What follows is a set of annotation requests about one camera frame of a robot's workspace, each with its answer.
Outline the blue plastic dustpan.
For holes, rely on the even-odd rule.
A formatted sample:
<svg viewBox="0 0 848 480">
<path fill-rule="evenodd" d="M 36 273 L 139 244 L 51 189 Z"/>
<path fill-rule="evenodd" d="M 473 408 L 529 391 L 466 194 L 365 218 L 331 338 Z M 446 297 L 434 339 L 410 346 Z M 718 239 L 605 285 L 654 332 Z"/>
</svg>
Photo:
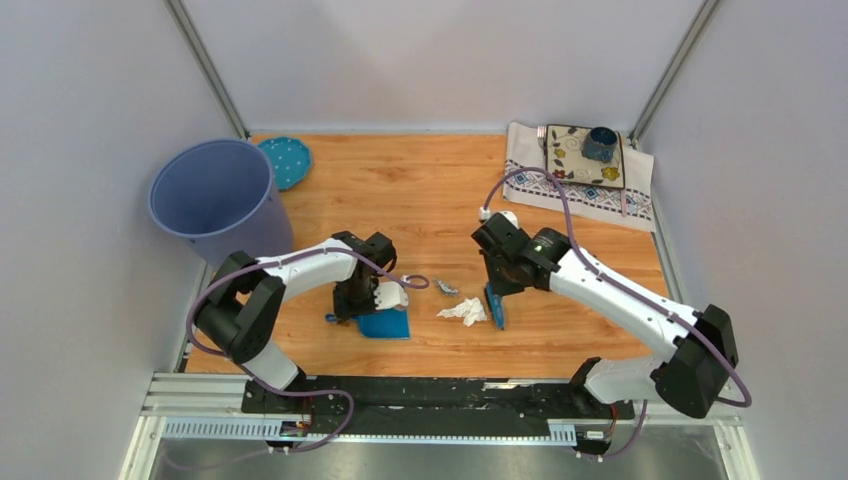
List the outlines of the blue plastic dustpan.
<svg viewBox="0 0 848 480">
<path fill-rule="evenodd" d="M 376 311 L 366 315 L 354 316 L 351 321 L 365 338 L 396 340 L 410 338 L 409 317 L 405 310 Z"/>
</svg>

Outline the blue hand brush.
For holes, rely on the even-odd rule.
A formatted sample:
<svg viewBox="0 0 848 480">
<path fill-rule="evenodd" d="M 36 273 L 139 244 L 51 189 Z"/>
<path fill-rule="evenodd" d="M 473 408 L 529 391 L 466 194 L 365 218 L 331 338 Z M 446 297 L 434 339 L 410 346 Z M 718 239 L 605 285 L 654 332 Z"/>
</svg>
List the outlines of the blue hand brush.
<svg viewBox="0 0 848 480">
<path fill-rule="evenodd" d="M 495 328 L 503 331 L 506 327 L 506 317 L 502 297 L 494 291 L 491 283 L 485 285 L 484 294 Z"/>
</svg>

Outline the grey white paper scrap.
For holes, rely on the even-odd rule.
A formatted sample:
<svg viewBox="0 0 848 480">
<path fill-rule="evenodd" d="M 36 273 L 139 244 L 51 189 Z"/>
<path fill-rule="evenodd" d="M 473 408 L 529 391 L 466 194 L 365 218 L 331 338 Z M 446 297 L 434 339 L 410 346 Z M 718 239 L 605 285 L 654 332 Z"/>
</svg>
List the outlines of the grey white paper scrap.
<svg viewBox="0 0 848 480">
<path fill-rule="evenodd" d="M 479 297 L 464 299 L 452 308 L 442 309 L 437 314 L 442 318 L 460 318 L 466 327 L 488 319 L 484 305 Z"/>
</svg>

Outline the small grey paper scrap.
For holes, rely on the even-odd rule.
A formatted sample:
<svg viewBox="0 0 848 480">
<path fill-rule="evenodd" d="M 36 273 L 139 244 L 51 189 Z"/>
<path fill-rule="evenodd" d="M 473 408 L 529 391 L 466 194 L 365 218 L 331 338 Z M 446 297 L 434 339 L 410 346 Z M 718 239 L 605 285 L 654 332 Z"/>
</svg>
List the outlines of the small grey paper scrap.
<svg viewBox="0 0 848 480">
<path fill-rule="evenodd" d="M 434 278 L 433 283 L 438 288 L 438 290 L 446 296 L 457 297 L 460 293 L 458 288 L 456 288 L 456 287 L 454 287 L 454 286 L 452 286 L 452 285 L 450 285 L 450 284 L 448 284 L 448 283 L 446 283 L 446 282 L 444 282 L 440 279 Z"/>
</svg>

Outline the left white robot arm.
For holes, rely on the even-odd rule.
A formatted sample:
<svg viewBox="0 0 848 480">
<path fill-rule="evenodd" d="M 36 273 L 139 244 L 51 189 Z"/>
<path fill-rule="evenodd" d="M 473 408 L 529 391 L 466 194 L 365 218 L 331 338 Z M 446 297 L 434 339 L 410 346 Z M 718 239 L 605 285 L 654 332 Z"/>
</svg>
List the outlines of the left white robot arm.
<svg viewBox="0 0 848 480">
<path fill-rule="evenodd" d="M 337 322 L 403 311 L 409 305 L 401 279 L 390 270 L 397 252 L 381 233 L 361 239 L 349 231 L 322 243 L 276 257 L 229 255 L 212 283 L 192 304 L 186 320 L 190 343 L 229 359 L 267 388 L 267 401 L 291 415 L 304 405 L 302 369 L 274 342 L 280 307 L 288 300 L 331 284 L 332 317 Z"/>
</svg>

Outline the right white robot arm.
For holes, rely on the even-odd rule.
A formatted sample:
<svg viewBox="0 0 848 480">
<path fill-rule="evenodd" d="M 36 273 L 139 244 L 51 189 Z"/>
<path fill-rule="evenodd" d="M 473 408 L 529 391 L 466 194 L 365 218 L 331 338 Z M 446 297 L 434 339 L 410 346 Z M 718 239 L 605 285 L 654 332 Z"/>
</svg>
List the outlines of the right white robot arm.
<svg viewBox="0 0 848 480">
<path fill-rule="evenodd" d="M 565 234 L 544 228 L 530 236 L 502 214 L 472 233 L 484 259 L 490 303 L 527 288 L 575 300 L 625 329 L 651 353 L 629 360 L 593 357 L 573 375 L 570 404 L 598 417 L 619 401 L 662 401 L 702 419 L 720 401 L 739 361 L 730 315 L 658 295 L 615 272 Z"/>
</svg>

